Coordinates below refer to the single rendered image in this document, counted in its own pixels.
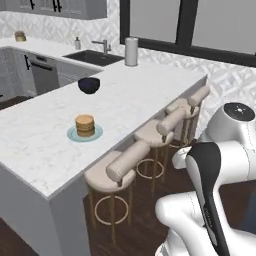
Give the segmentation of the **beige bar stool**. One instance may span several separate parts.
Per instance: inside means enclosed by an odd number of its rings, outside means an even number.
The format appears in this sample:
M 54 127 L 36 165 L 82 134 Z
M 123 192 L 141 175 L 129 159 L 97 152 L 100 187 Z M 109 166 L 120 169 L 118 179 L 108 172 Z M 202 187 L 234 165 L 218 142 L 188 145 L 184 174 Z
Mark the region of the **beige bar stool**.
M 136 179 L 134 167 L 149 151 L 147 142 L 136 141 L 124 152 L 111 151 L 84 173 L 93 228 L 97 228 L 96 222 L 110 226 L 113 243 L 116 243 L 115 227 L 125 220 L 131 224 L 133 183 Z M 109 201 L 110 208 L 109 222 L 98 215 L 98 206 L 106 200 Z M 116 200 L 120 200 L 125 206 L 125 214 L 119 220 L 115 216 Z
M 202 101 L 209 95 L 209 93 L 210 88 L 208 86 L 203 86 L 188 99 L 178 98 L 167 106 L 165 110 L 166 114 L 170 114 L 177 107 L 183 107 L 186 110 L 186 116 L 183 118 L 179 148 L 186 147 L 190 144 L 190 136 L 194 125 L 194 120 L 199 115 Z
M 144 158 L 136 165 L 137 174 L 152 181 L 151 193 L 155 191 L 156 180 L 165 178 L 169 144 L 174 137 L 173 130 L 185 116 L 186 110 L 183 107 L 177 107 L 162 120 L 150 120 L 134 134 L 135 140 L 146 141 L 154 151 L 153 158 Z

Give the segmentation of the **light blue plate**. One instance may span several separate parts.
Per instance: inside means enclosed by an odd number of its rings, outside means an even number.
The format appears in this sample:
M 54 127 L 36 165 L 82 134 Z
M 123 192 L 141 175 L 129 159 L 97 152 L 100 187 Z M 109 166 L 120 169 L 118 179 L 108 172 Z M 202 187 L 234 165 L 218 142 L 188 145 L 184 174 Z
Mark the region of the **light blue plate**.
M 95 126 L 95 133 L 89 137 L 81 137 L 77 134 L 77 129 L 72 126 L 67 131 L 67 137 L 74 142 L 91 142 L 100 138 L 103 134 L 103 128 L 100 125 Z

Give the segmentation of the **dark blue bowl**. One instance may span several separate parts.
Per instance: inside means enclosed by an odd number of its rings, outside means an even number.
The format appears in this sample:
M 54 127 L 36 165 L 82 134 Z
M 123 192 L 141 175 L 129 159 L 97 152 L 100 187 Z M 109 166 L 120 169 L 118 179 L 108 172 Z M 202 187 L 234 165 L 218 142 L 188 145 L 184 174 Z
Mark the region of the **dark blue bowl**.
M 85 94 L 94 94 L 100 88 L 100 80 L 94 77 L 82 78 L 78 81 L 78 87 Z

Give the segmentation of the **white paper towel roll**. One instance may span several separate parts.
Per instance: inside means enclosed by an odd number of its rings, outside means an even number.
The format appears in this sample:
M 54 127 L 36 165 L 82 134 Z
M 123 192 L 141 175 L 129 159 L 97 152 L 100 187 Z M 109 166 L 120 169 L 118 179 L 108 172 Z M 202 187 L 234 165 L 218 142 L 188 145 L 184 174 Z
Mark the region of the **white paper towel roll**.
M 125 39 L 125 65 L 129 67 L 138 65 L 138 39 L 135 37 Z

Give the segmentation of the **dark kitchen sink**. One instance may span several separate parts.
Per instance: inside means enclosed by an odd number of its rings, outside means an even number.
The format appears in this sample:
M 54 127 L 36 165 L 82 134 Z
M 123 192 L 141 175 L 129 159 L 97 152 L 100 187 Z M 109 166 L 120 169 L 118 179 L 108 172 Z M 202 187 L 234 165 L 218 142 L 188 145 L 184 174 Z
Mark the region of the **dark kitchen sink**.
M 123 57 L 111 54 L 104 54 L 92 50 L 84 50 L 69 55 L 65 55 L 65 58 L 72 60 L 89 63 L 93 65 L 98 65 L 101 67 L 116 63 L 123 60 Z

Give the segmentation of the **silver tap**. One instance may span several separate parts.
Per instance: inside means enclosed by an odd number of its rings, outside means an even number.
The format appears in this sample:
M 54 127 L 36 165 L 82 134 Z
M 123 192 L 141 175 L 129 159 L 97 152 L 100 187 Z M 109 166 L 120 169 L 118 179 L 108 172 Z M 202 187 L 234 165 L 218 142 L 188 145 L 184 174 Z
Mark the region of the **silver tap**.
M 109 51 L 111 51 L 111 45 L 108 43 L 107 39 L 103 39 L 102 41 L 91 41 L 93 44 L 101 44 L 103 46 L 103 53 L 107 55 Z

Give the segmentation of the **grey dishwasher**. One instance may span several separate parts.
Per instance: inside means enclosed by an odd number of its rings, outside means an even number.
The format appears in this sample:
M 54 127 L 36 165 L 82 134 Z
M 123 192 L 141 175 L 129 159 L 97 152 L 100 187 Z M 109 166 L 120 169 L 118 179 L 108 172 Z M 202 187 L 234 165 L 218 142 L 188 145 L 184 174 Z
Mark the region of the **grey dishwasher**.
M 59 88 L 56 61 L 38 54 L 28 54 L 37 95 Z

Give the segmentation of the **black framed window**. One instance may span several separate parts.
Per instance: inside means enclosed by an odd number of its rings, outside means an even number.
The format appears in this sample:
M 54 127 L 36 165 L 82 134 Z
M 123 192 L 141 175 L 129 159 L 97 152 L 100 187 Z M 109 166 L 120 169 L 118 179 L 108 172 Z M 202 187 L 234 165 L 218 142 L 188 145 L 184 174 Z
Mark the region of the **black framed window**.
M 120 41 L 256 68 L 256 0 L 119 0 Z

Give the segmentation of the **grey base cupboards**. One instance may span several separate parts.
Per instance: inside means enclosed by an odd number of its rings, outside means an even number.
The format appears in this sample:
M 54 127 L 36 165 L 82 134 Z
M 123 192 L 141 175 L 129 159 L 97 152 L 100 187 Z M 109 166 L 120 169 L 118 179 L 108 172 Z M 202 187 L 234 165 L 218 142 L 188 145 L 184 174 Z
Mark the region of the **grey base cupboards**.
M 9 72 L 9 79 L 15 96 L 36 97 L 32 68 L 29 66 L 28 52 L 17 48 L 0 48 L 0 60 Z M 59 88 L 81 78 L 99 73 L 98 69 L 57 60 Z

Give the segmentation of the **small brown potted plant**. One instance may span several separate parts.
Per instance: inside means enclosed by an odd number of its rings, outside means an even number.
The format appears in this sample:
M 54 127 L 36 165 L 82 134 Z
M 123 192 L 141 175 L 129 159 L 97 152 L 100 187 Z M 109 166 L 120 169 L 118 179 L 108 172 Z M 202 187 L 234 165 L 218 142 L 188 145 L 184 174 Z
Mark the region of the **small brown potted plant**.
M 26 35 L 23 31 L 16 31 L 14 36 L 17 42 L 24 42 L 26 40 Z

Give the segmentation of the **grey wall cupboards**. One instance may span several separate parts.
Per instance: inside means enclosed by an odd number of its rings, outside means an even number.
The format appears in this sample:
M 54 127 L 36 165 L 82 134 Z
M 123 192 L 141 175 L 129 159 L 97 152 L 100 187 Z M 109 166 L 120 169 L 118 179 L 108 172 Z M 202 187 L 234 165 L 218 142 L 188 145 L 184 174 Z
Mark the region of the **grey wall cupboards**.
M 0 11 L 94 20 L 107 17 L 107 0 L 0 0 Z

